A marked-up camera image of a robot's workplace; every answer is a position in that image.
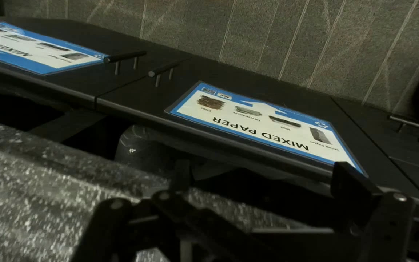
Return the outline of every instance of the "blue label border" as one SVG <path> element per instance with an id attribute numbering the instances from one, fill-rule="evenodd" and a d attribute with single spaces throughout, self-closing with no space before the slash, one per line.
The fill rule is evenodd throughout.
<path id="1" fill-rule="evenodd" d="M 257 138 L 257 137 L 251 137 L 251 135 L 247 135 L 247 134 L 243 134 L 243 132 L 237 132 L 234 129 L 228 129 L 228 128 L 222 128 L 219 125 L 214 125 L 211 122 L 206 122 L 206 121 L 202 121 L 202 119 L 198 119 L 198 118 L 193 118 L 193 116 L 187 116 L 187 115 L 183 115 L 179 112 L 179 109 L 199 90 L 202 89 L 212 89 L 215 91 L 221 91 L 224 94 L 230 94 L 231 97 L 235 97 L 234 102 L 238 102 L 238 103 L 243 103 L 243 100 L 246 102 L 262 102 L 262 103 L 266 103 L 266 105 L 270 105 L 272 107 L 276 107 L 282 112 L 286 112 L 289 118 L 294 118 L 297 121 L 301 121 L 301 122 L 307 122 L 307 123 L 311 123 L 311 125 L 317 125 L 323 129 L 330 129 L 334 137 L 337 138 L 342 150 L 345 151 L 345 154 L 352 160 L 352 163 L 355 164 L 355 169 L 358 172 L 361 172 L 362 174 L 365 174 L 362 166 L 356 161 L 356 158 L 353 157 L 353 154 L 347 150 L 347 147 L 345 145 L 345 141 L 342 140 L 342 137 L 336 132 L 336 129 L 333 128 L 333 125 L 327 121 L 323 121 L 323 119 L 318 119 L 318 118 L 314 118 L 311 115 L 305 115 L 305 113 L 301 113 L 298 110 L 292 110 L 292 109 L 288 109 L 288 107 L 283 107 L 283 106 L 278 106 L 278 105 L 273 105 L 273 103 L 267 103 L 267 102 L 263 102 L 263 100 L 259 100 L 259 99 L 253 99 L 253 97 L 247 97 L 247 96 L 243 96 L 243 94 L 237 94 L 237 93 L 231 93 L 228 90 L 224 90 L 224 89 L 219 89 L 219 87 L 215 87 L 212 84 L 208 84 L 205 81 L 198 81 L 192 89 L 190 91 L 187 91 L 183 97 L 180 97 L 180 100 L 169 110 L 170 115 L 174 115 L 177 118 L 182 118 L 182 119 L 186 119 L 189 122 L 193 122 L 193 123 L 198 123 L 198 125 L 203 125 L 203 126 L 208 126 L 208 128 L 212 128 L 212 129 L 218 129 L 218 131 L 222 131 L 225 134 L 231 134 L 231 135 L 235 135 L 235 137 L 241 137 L 244 140 L 250 140 L 250 141 L 256 141 L 259 144 L 265 144 L 265 145 L 269 145 L 272 148 L 276 148 L 276 150 L 281 150 L 281 151 L 286 151 L 286 153 L 292 153 L 292 154 L 297 154 L 297 156 L 301 156 L 301 157 L 305 157 L 305 158 L 310 158 L 310 160 L 314 160 L 314 161 L 318 161 L 318 163 L 323 163 L 326 166 L 333 166 L 334 161 L 331 160 L 327 160 L 324 157 L 318 157 L 318 156 L 314 156 L 314 154 L 310 154 L 310 153 L 305 153 L 305 151 L 301 151 L 301 150 L 295 150 L 295 148 L 291 148 L 291 147 L 282 147 L 279 144 L 275 144 L 275 142 L 270 142 L 270 141 L 266 141 L 266 140 L 262 140 L 262 138 Z"/>
<path id="2" fill-rule="evenodd" d="M 13 25 L 6 23 L 6 22 L 0 22 L 0 29 L 13 30 L 13 32 L 20 33 L 20 35 L 27 36 L 27 38 L 33 38 L 38 41 L 43 41 L 43 42 L 48 42 L 52 45 L 58 45 L 62 48 L 68 48 L 68 49 L 99 58 L 99 61 L 90 61 L 90 62 L 84 62 L 84 64 L 75 64 L 75 65 L 70 65 L 70 67 L 54 68 L 54 67 L 45 65 L 45 64 L 41 64 L 41 62 L 36 62 L 32 59 L 26 59 L 26 58 L 22 58 L 22 57 L 17 57 L 17 55 L 13 55 L 9 52 L 0 52 L 0 62 L 13 65 L 16 68 L 20 68 L 20 70 L 25 70 L 29 73 L 35 73 L 39 75 L 57 74 L 57 73 L 83 68 L 83 67 L 89 67 L 89 65 L 103 64 L 105 58 L 107 57 L 103 52 L 97 52 L 94 49 L 90 49 L 90 48 L 86 48 L 86 46 L 77 45 L 77 43 L 71 43 L 71 42 L 67 42 L 62 39 L 57 39 L 57 38 L 51 38 L 51 36 L 41 35 L 36 32 L 25 30 L 22 27 L 13 26 Z"/>

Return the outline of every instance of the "white label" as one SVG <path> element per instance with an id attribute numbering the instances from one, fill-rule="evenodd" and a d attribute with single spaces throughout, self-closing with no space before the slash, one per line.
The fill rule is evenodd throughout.
<path id="1" fill-rule="evenodd" d="M 199 83 L 170 110 L 179 118 L 315 161 L 359 169 L 327 121 Z"/>
<path id="2" fill-rule="evenodd" d="M 0 61 L 39 74 L 102 62 L 106 55 L 0 22 Z"/>

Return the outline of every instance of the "black plastic part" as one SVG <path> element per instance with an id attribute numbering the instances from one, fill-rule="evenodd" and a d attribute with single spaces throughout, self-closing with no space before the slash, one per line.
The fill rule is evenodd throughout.
<path id="1" fill-rule="evenodd" d="M 100 202 L 87 225 L 73 262 L 109 262 L 118 257 L 118 236 L 131 217 L 132 205 L 128 199 L 107 199 Z"/>
<path id="2" fill-rule="evenodd" d="M 170 190 L 187 190 L 193 183 L 192 161 L 179 158 L 174 163 L 173 176 L 170 179 Z"/>
<path id="3" fill-rule="evenodd" d="M 339 188 L 333 185 L 336 186 L 333 195 L 340 206 L 347 208 L 353 202 L 361 205 L 375 201 L 375 206 L 366 209 L 368 214 L 365 214 L 369 220 L 362 225 L 355 224 L 347 231 L 310 228 L 310 231 L 254 230 L 244 233 L 215 212 L 205 208 L 198 209 L 180 195 L 163 190 L 153 195 L 150 201 L 134 205 L 128 212 L 126 222 L 123 222 L 123 217 L 106 220 L 105 208 L 97 208 L 73 262 L 83 262 L 81 253 L 87 252 L 87 247 L 93 253 L 91 257 L 99 256 L 105 262 L 112 254 L 116 254 L 118 262 L 128 262 L 135 257 L 137 252 L 150 247 L 158 247 L 170 260 L 183 262 L 317 262 L 324 259 L 403 262 L 407 256 L 419 259 L 419 217 L 414 215 L 413 199 L 400 192 L 379 193 L 372 183 L 356 179 L 359 176 L 347 164 L 339 163 L 337 166 L 333 183 L 339 183 Z M 273 198 L 283 199 L 288 196 L 285 193 L 285 190 L 279 192 Z M 353 215 L 353 211 L 330 209 L 330 212 L 337 211 L 345 227 L 355 220 L 349 217 Z"/>
<path id="4" fill-rule="evenodd" d="M 148 77 L 155 77 L 155 75 L 158 75 L 158 74 L 163 74 L 163 73 L 166 73 L 166 71 L 170 71 L 170 70 L 179 67 L 180 62 L 182 62 L 182 61 L 171 61 L 171 62 L 163 64 L 163 65 L 160 65 L 160 67 L 157 67 L 157 68 L 153 68 L 153 70 L 148 71 Z"/>
<path id="5" fill-rule="evenodd" d="M 185 140 L 187 145 L 195 145 L 195 148 L 203 147 L 217 151 L 217 154 L 221 156 L 230 154 L 230 157 L 224 157 L 228 163 L 231 158 L 241 157 L 247 161 L 256 161 L 257 166 L 278 169 L 279 172 L 310 174 L 314 179 L 323 180 L 330 179 L 331 167 L 326 164 L 195 125 L 166 112 L 189 91 L 193 84 L 203 80 L 240 94 L 276 102 L 282 106 L 289 106 L 321 118 L 324 118 L 324 113 L 317 115 L 317 112 L 324 110 L 318 110 L 318 107 L 331 107 L 327 110 L 330 113 L 326 116 L 327 119 L 342 119 L 343 122 L 347 122 L 349 119 L 343 118 L 340 110 L 334 110 L 336 106 L 327 96 L 320 96 L 286 83 L 279 83 L 267 77 L 202 58 L 189 58 L 183 61 L 176 71 L 179 73 L 176 73 L 171 80 L 160 80 L 158 89 L 154 89 L 155 78 L 142 78 L 126 84 L 119 90 L 103 94 L 97 99 L 97 107 L 102 112 L 115 113 L 134 122 L 145 123 L 169 134 L 169 137 L 174 137 L 174 140 Z"/>
<path id="6" fill-rule="evenodd" d="M 301 185 L 273 182 L 243 169 L 201 180 L 195 186 L 315 227 L 340 228 L 345 222 L 342 206 L 327 190 L 313 192 Z"/>
<path id="7" fill-rule="evenodd" d="M 353 224 L 365 225 L 382 190 L 346 163 L 334 164 L 333 173 L 330 183 L 331 196 L 347 211 L 346 217 Z"/>
<path id="8" fill-rule="evenodd" d="M 57 107 L 33 102 L 26 97 L 0 93 L 0 123 L 22 131 L 29 131 L 51 119 L 59 118 L 64 112 Z"/>
<path id="9" fill-rule="evenodd" d="M 142 57 L 145 54 L 147 54 L 147 51 L 131 51 L 131 52 L 123 52 L 123 54 L 115 54 L 115 55 L 106 57 L 106 62 L 118 62 L 122 59 L 131 59 L 131 58 Z"/>
<path id="10" fill-rule="evenodd" d="M 401 192 L 419 196 L 419 128 L 406 126 L 400 134 L 396 129 L 400 122 L 390 121 L 388 112 L 371 106 L 361 106 L 350 100 L 336 99 L 337 105 L 350 119 L 374 141 L 375 151 L 366 160 L 377 160 L 381 154 L 382 161 L 369 166 L 371 180 L 378 185 L 397 188 Z"/>
<path id="11" fill-rule="evenodd" d="M 62 144 L 97 154 L 106 158 L 113 158 L 119 137 L 129 123 L 116 118 L 103 118 L 75 135 L 64 140 Z"/>
<path id="12" fill-rule="evenodd" d="M 398 132 L 400 132 L 406 125 L 419 128 L 419 122 L 410 121 L 410 119 L 406 119 L 406 118 L 400 118 L 400 116 L 397 116 L 397 115 L 390 115 L 388 119 L 396 121 L 396 122 L 400 122 Z"/>
<path id="13" fill-rule="evenodd" d="M 62 142 L 105 118 L 105 115 L 91 110 L 77 109 L 73 112 L 65 112 L 65 115 L 39 125 L 29 132 L 51 141 Z"/>

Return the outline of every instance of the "gray wall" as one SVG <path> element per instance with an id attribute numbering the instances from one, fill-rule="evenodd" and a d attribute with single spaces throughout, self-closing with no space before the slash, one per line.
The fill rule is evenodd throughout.
<path id="1" fill-rule="evenodd" d="M 400 113 L 419 80 L 419 0 L 6 0 L 6 14 L 100 25 Z"/>

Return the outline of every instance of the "gray textured fabric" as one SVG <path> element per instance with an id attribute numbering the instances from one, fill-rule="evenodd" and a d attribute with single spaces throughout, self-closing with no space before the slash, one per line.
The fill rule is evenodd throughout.
<path id="1" fill-rule="evenodd" d="M 0 125 L 0 260 L 68 260 L 97 202 L 138 202 L 166 186 L 153 174 Z M 243 230 L 301 227 L 199 190 L 187 199 Z M 163 257 L 145 252 L 138 260 Z"/>

